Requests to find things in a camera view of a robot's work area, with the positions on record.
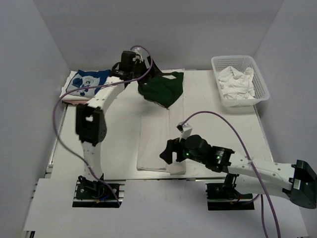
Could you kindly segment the blue Mickey Mouse shirt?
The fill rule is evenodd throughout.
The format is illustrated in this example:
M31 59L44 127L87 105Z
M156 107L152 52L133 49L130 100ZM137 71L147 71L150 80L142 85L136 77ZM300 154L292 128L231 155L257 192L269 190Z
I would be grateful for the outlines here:
M87 89L87 87L104 85L109 77L111 71L82 71L78 70L66 88L66 92L77 89L70 93L73 96L81 96L86 98L92 98L100 90L100 88Z

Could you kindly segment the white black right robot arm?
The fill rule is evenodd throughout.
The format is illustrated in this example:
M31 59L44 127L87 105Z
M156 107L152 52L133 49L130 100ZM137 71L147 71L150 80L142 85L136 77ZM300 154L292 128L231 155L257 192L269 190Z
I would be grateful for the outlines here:
M168 140L160 158L169 165L189 159L226 173L224 182L207 185L208 199L214 203L241 202L253 193L282 197L306 209L317 207L317 175L302 160L294 164L250 161L232 149L209 145L199 135Z

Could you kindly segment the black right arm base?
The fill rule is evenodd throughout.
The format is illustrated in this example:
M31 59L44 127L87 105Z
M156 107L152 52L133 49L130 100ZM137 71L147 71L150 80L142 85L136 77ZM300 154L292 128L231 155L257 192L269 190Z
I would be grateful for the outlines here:
M254 210L254 200L251 193L243 194L236 190L238 175L228 174L221 182L206 184L207 205L209 211L242 211Z

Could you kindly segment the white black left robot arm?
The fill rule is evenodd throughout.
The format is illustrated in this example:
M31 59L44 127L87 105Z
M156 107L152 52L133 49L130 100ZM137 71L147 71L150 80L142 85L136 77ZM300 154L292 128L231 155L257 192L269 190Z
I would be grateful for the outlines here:
M149 79L154 61L151 56L148 56L146 61L149 66L146 66L139 54L121 59L121 62L115 65L118 69L111 70L98 93L85 104L76 107L75 132L83 149L83 156L80 157L84 162L82 177L91 181L87 191L94 198L101 197L105 191L105 186L99 182L104 178L101 168L101 143L107 133L105 113L129 83Z

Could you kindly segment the pink shirt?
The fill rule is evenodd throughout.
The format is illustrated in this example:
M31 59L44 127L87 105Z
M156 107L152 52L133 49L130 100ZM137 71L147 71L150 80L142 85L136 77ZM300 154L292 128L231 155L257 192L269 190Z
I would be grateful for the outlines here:
M66 104L78 105L78 104L85 104L88 102L88 100L64 100L63 102Z

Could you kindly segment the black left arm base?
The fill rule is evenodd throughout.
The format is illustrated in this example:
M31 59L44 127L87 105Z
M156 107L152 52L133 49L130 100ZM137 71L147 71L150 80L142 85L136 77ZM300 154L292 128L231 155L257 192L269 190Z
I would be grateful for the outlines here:
M109 186L116 194L119 203L110 189L101 185L99 191L93 191L77 181L72 207L73 208L119 208L124 198L125 181L109 181Z

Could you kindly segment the white green Charlie Brown shirt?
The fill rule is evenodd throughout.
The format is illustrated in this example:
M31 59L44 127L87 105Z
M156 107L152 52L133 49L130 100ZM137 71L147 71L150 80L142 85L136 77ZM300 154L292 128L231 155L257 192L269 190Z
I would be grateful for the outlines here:
M136 168L139 171L184 174L186 166L169 166L159 157L167 141L179 136L177 124L184 120L182 72L169 72L138 85L143 96L140 141Z

